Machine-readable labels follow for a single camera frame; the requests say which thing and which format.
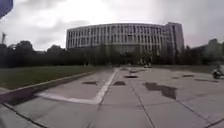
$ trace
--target lawn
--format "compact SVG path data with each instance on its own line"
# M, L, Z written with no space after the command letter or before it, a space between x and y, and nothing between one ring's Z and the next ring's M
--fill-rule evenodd
M52 66L0 69L0 87L16 89L94 70L96 70L96 68L92 66Z
M198 72L198 73L207 73L210 74L212 70L215 68L214 65L188 65L188 66L181 66L181 65L160 65L160 66L153 66L155 68L164 68L169 69L171 71L191 71L191 72Z

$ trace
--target cloudy sky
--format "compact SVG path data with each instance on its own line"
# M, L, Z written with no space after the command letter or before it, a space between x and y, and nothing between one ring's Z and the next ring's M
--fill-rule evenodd
M137 22L183 25L185 44L198 46L211 38L224 41L224 0L14 0L0 20L7 44L30 40L36 50L65 47L71 27Z

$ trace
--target person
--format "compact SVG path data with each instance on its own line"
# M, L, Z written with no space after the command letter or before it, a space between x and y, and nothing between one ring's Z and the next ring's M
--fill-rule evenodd
M222 69L223 68L223 66L221 66L220 64L218 64L217 65L217 71L220 73L220 74L223 74L223 72L222 72Z

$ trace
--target pavement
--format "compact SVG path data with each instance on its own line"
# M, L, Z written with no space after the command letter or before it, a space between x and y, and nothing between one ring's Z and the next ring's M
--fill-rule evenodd
M224 79L209 74L119 68L45 90L17 113L0 107L0 128L223 128L223 99Z

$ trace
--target building facade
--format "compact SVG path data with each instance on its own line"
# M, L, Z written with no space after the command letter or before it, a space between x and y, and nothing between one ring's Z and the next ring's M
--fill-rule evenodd
M119 53L133 52L136 48L146 53L174 55L184 47L182 26L116 23L67 30L66 48L94 48L104 44L114 46Z

